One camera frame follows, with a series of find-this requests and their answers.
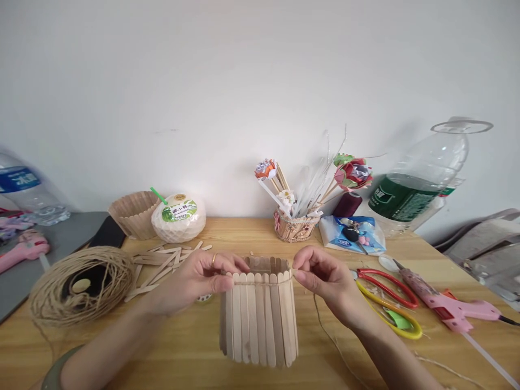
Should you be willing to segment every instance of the yellow scissors handle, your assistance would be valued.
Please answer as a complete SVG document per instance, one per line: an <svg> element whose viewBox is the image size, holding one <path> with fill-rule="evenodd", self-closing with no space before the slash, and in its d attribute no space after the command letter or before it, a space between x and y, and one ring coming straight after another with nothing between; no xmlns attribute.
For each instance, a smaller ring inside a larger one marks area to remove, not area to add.
<svg viewBox="0 0 520 390"><path fill-rule="evenodd" d="M389 327L391 327L391 329L396 332L399 336L401 337L404 337L406 339L410 339L410 340L418 340L420 339L422 336L423 336L423 329L421 328L421 325L419 325L419 322L417 322L415 320L415 318L413 318L410 314L408 314L407 312L405 312L404 310L401 310L397 307L395 307L394 305L391 305L390 303L382 300L380 297L372 294L370 291L368 291L358 280L356 280L356 284L357 284L357 287L360 289L360 291L363 293L363 295L365 296L365 299L368 298L370 299L371 301L374 301L375 303L378 303L380 304L381 306L384 306L386 307L387 309L390 309L391 311L394 311L396 312L397 314L403 316L404 318L406 318L410 324L412 324L412 327L413 327L413 331L406 331L406 330L403 330L403 329L399 329L397 326L395 326L394 324L390 323L384 316L382 316L377 310L374 309L374 307L372 305L370 305L370 307L372 308L372 310L374 310L378 316L381 317L381 319L383 321L385 321L387 323L387 325Z"/></svg>

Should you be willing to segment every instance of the red thread spool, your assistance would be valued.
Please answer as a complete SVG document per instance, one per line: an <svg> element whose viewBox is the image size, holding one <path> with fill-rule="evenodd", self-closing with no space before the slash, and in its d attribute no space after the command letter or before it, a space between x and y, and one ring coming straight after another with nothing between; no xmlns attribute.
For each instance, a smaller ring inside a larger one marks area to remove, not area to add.
<svg viewBox="0 0 520 390"><path fill-rule="evenodd" d="M351 217L363 202L361 195L356 192L346 192L341 197L332 215L337 218Z"/></svg>

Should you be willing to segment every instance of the scissors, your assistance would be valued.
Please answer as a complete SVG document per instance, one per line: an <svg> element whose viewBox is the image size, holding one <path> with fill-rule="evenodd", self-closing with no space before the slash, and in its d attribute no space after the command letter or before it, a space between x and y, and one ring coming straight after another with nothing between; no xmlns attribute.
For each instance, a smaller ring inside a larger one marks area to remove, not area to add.
<svg viewBox="0 0 520 390"><path fill-rule="evenodd" d="M406 318L408 322L412 325L413 331L406 331L403 329L399 329L397 326L392 324L388 321L384 316L382 316L377 310L374 309L374 311L382 318L383 321L386 322L388 326L391 327L391 329L397 333L399 336L404 337L406 339L410 340L418 340L423 335L423 330L421 329L421 326L419 325L419 322L416 321L415 318L413 318L410 314L405 312L404 310L386 302L385 300L379 298L378 296L372 294L370 291L368 291L360 282L359 280L363 279L367 282L370 282L371 284L379 287L382 289L385 293L387 293L389 296L391 296L393 299L395 299L397 302L399 302L400 305L403 305L405 307L408 307L410 309L416 308L419 306L419 301L417 300L417 297L415 294L403 283L401 283L399 280L394 278L393 276L372 268L358 268L355 271L351 271L352 276L354 277L354 280L356 281L357 287L359 290L363 293L363 295L370 299L371 301L374 301L377 304L380 304L381 306L401 315L402 317ZM400 289L410 300L407 301L406 299L399 296L395 291L392 291L388 286L384 285L383 283L379 282L378 280L372 278L369 274L379 275L384 277L385 279L389 280L395 286Z"/></svg>

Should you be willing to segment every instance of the label on coconut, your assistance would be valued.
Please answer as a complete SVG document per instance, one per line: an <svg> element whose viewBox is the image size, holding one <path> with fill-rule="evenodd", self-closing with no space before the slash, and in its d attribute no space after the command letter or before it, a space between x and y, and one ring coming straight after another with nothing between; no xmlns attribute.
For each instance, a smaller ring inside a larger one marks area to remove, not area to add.
<svg viewBox="0 0 520 390"><path fill-rule="evenodd" d="M178 194L175 200L184 200L186 196ZM197 212L197 203L188 199L182 203L166 206L162 211L162 219L165 222L177 222L192 217Z"/></svg>

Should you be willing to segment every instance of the hand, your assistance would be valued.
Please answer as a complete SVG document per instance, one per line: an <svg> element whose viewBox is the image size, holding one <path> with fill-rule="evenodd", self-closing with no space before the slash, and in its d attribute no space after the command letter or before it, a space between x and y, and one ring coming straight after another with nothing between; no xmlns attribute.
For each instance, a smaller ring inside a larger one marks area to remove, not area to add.
<svg viewBox="0 0 520 390"><path fill-rule="evenodd" d="M294 278L318 294L343 325L353 331L366 331L380 325L377 314L358 289L348 267L315 246L306 246L295 256Z"/></svg>
<svg viewBox="0 0 520 390"><path fill-rule="evenodd" d="M206 294L216 294L233 288L233 279L221 275L249 272L244 259L233 253L213 253L196 250L191 253L175 273L147 294L141 302L153 314L171 316L186 309L195 300Z"/></svg>

